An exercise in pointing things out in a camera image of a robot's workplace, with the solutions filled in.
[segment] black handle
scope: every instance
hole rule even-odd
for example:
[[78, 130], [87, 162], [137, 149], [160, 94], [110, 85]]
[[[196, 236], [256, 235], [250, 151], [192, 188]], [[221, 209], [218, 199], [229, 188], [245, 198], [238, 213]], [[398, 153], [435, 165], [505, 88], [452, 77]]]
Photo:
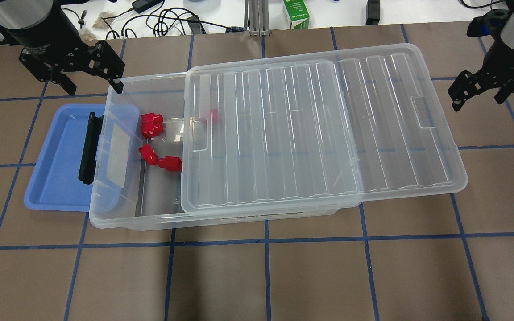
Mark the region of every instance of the black handle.
[[88, 115], [88, 125], [79, 169], [79, 180], [84, 184], [92, 184], [94, 181], [96, 149], [98, 148], [98, 136], [100, 136], [102, 130], [102, 117], [104, 116], [96, 117], [93, 111]]

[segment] clear plastic lid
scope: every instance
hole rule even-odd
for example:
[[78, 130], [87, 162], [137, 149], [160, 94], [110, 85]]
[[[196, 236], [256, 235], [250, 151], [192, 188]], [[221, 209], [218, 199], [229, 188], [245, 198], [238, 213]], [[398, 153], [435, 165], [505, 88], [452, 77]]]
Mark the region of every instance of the clear plastic lid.
[[190, 215], [338, 209], [467, 184], [414, 45], [194, 67], [184, 99]]

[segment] white label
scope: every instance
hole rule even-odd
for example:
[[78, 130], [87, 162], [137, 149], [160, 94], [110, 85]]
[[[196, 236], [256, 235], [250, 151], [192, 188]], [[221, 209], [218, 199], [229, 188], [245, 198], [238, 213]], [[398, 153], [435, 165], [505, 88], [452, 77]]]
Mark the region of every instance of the white label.
[[106, 177], [121, 189], [126, 180], [126, 166], [130, 152], [130, 136], [128, 136], [117, 124], [112, 128], [112, 140], [110, 153], [108, 154], [108, 168]]

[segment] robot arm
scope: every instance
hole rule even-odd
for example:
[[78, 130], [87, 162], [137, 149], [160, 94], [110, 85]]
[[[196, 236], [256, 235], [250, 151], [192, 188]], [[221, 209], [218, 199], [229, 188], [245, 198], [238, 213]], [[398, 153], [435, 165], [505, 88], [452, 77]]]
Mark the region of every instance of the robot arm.
[[77, 86], [65, 73], [84, 71], [122, 93], [122, 59], [104, 40], [86, 45], [57, 2], [0, 0], [0, 24], [25, 47], [19, 60], [37, 80], [56, 83], [74, 95]]
[[491, 10], [469, 24], [467, 36], [481, 37], [487, 34], [493, 36], [494, 43], [481, 69], [474, 74], [462, 71], [448, 89], [455, 111], [459, 111], [467, 100], [488, 89], [499, 88], [495, 95], [499, 104], [514, 93], [514, 12]]

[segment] red toy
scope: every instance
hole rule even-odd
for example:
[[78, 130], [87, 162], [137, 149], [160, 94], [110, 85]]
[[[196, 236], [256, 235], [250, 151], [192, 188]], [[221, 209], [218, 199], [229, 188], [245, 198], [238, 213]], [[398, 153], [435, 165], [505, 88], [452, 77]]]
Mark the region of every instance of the red toy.
[[154, 115], [153, 112], [149, 114], [143, 114], [140, 116], [142, 126], [141, 132], [144, 138], [153, 138], [156, 137], [159, 133], [164, 131], [164, 125], [162, 122], [164, 118], [160, 114]]
[[158, 156], [155, 152], [153, 152], [152, 146], [150, 146], [149, 144], [145, 144], [144, 146], [139, 148], [138, 151], [142, 155], [142, 158], [144, 158], [146, 162], [150, 165], [155, 165], [158, 162]]
[[168, 171], [181, 171], [182, 160], [179, 157], [166, 156], [158, 160], [158, 166]]
[[141, 121], [143, 124], [145, 123], [158, 123], [161, 124], [164, 122], [164, 118], [160, 114], [154, 114], [153, 112], [149, 114], [143, 114], [141, 117]]

